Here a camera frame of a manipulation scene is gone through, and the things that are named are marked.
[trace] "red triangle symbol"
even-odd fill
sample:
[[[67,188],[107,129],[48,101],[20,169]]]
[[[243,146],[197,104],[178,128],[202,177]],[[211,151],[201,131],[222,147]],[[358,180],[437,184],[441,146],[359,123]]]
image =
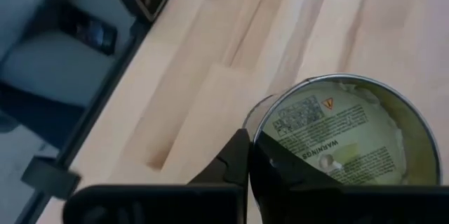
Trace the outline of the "red triangle symbol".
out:
[[[324,100],[323,102],[321,102],[321,104],[323,104],[325,107],[327,107],[329,110],[331,110],[332,107],[334,106],[334,99],[328,98],[327,100]]]

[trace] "black clip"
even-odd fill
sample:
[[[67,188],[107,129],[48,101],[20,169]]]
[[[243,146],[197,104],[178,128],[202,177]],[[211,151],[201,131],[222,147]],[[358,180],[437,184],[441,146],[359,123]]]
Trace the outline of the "black clip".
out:
[[[246,188],[248,184],[248,160],[250,136],[246,129],[239,129],[207,167],[192,183],[232,183]]]
[[[22,182],[58,199],[68,199],[80,180],[78,174],[56,166],[48,157],[33,157],[22,175]]]

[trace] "black phone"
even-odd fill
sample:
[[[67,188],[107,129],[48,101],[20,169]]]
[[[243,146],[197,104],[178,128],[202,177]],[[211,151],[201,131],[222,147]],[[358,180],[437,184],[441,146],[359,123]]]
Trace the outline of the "black phone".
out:
[[[106,55],[114,53],[117,29],[75,6],[66,4],[62,7],[59,26],[63,32],[97,51]]]

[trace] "gray chair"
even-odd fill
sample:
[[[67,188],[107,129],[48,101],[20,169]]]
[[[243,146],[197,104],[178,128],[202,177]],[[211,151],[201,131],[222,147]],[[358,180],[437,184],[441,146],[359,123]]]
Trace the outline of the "gray chair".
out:
[[[61,148],[124,52],[134,17],[119,0],[63,0],[117,28],[116,54],[106,56],[61,32],[55,18],[36,18],[46,0],[20,1],[35,4],[9,2],[7,15],[0,15],[0,107]],[[58,16],[58,4],[43,11],[47,17]],[[14,11],[26,14],[15,19]],[[33,32],[24,36],[29,29]]]

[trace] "wooden surface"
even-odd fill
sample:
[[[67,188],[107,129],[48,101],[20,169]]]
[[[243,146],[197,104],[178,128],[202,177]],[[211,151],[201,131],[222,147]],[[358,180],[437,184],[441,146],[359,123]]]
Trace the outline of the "wooden surface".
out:
[[[170,0],[71,169],[98,183],[186,183],[259,100],[304,78],[372,77],[407,96],[448,182],[448,0]],[[248,222],[260,223],[249,195]],[[39,223],[60,223],[52,199]]]

